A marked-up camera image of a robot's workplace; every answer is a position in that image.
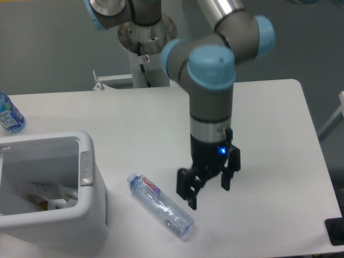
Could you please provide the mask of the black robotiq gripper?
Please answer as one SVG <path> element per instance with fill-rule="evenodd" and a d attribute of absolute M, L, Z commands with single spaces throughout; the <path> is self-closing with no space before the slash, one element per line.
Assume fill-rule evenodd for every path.
<path fill-rule="evenodd" d="M 224 140 L 217 142 L 203 142 L 190 136 L 192 166 L 177 171 L 176 192 L 193 210 L 197 210 L 197 195 L 205 179 L 222 172 L 221 187 L 229 191 L 234 173 L 241 169 L 240 149 L 231 145 L 233 132 L 225 131 L 224 136 Z"/>

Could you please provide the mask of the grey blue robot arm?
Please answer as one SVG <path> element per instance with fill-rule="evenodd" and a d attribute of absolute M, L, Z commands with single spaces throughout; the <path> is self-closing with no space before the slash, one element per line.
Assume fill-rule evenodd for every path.
<path fill-rule="evenodd" d="M 229 190 L 241 168 L 231 128 L 236 65 L 270 53 L 275 44 L 270 20 L 250 15 L 241 1 L 198 5 L 213 32 L 185 41 L 177 38 L 161 1 L 85 1 L 97 29 L 118 29 L 135 88 L 176 82 L 189 95 L 192 166 L 178 171 L 176 191 L 192 209 L 208 180 L 220 175 L 222 188 Z"/>

